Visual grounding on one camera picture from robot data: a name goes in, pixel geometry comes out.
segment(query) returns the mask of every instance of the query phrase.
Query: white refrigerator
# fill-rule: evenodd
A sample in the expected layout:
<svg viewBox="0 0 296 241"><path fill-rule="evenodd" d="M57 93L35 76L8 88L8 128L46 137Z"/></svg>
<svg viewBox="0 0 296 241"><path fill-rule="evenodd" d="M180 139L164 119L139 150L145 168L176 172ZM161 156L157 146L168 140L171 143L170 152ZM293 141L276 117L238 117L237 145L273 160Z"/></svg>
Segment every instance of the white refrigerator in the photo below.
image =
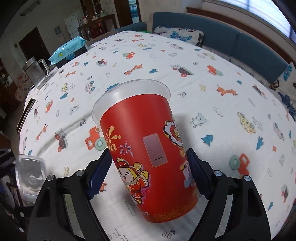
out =
<svg viewBox="0 0 296 241"><path fill-rule="evenodd" d="M79 32L77 29L79 27L79 23L76 14L65 18L65 24L72 39L79 36Z"/></svg>

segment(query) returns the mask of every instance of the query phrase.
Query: green wheel print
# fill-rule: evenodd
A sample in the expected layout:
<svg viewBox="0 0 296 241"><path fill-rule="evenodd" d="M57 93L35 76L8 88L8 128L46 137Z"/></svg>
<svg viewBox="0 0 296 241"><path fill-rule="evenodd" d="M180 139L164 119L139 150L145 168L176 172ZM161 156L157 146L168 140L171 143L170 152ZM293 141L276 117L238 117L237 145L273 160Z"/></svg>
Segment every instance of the green wheel print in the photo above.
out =
<svg viewBox="0 0 296 241"><path fill-rule="evenodd" d="M230 159L229 159L229 166L232 170L237 170L240 167L240 161L239 161L239 157L236 155L233 155Z"/></svg>
<svg viewBox="0 0 296 241"><path fill-rule="evenodd" d="M106 148L106 140L104 137L100 137L98 140L96 140L94 147L97 150L104 150Z"/></svg>
<svg viewBox="0 0 296 241"><path fill-rule="evenodd" d="M223 76L223 73L221 71L219 71L219 70L216 70L216 74L219 75L220 77Z"/></svg>

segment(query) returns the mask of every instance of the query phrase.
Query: red cup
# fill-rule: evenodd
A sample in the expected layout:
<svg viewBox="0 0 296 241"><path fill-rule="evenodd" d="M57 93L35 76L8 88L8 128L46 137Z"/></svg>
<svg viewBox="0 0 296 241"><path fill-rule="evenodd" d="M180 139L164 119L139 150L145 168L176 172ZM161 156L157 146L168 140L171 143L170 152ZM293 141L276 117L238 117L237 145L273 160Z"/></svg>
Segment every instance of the red cup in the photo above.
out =
<svg viewBox="0 0 296 241"><path fill-rule="evenodd" d="M92 111L126 189L152 223L179 218L197 203L169 99L161 82L132 80L108 90Z"/></svg>

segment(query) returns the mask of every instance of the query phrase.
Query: window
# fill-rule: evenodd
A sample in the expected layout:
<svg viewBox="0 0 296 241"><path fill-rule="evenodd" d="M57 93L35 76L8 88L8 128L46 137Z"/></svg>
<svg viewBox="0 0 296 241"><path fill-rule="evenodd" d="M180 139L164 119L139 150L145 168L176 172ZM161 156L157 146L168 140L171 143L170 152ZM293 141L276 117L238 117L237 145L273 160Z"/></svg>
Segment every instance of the window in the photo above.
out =
<svg viewBox="0 0 296 241"><path fill-rule="evenodd" d="M270 23L296 43L296 34L272 0L218 0L241 7Z"/></svg>

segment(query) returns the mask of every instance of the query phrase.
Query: glass pitcher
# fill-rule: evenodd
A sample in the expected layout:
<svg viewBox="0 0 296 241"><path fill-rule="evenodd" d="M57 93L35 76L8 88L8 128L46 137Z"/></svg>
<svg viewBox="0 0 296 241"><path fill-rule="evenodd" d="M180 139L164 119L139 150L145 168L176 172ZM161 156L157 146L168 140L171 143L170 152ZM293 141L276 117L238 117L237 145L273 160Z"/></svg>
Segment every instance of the glass pitcher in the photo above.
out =
<svg viewBox="0 0 296 241"><path fill-rule="evenodd" d="M46 75L43 72L42 68L40 67L39 63L42 63L46 69ZM29 76L30 80L33 82L33 84L36 87L40 87L40 83L45 84L44 81L42 81L43 79L47 78L49 75L49 67L47 66L46 62L44 61L44 59L41 59L39 61L36 61L36 59L34 58L34 56L32 58L30 58L25 65L22 68L26 74Z"/></svg>

